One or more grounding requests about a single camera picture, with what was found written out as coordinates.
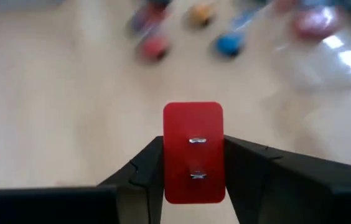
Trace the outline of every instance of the wooden floor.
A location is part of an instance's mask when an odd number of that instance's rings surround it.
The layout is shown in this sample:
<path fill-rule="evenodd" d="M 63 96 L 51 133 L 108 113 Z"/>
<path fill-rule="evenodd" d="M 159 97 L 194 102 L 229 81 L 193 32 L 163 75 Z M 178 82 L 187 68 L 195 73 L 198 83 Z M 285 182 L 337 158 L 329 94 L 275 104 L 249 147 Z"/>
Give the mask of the wooden floor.
<path fill-rule="evenodd" d="M 316 44 L 289 37 L 286 16 L 261 11 L 234 61 L 211 53 L 245 4 L 218 5 L 206 30 L 186 28 L 193 1 L 163 25 L 172 52 L 136 60 L 125 24 L 133 0 L 68 0 L 0 12 L 0 188 L 93 185 L 162 134 L 171 101 L 217 101 L 227 135 L 351 164 L 351 18 Z M 164 204 L 163 223 L 237 223 L 218 205 Z"/>

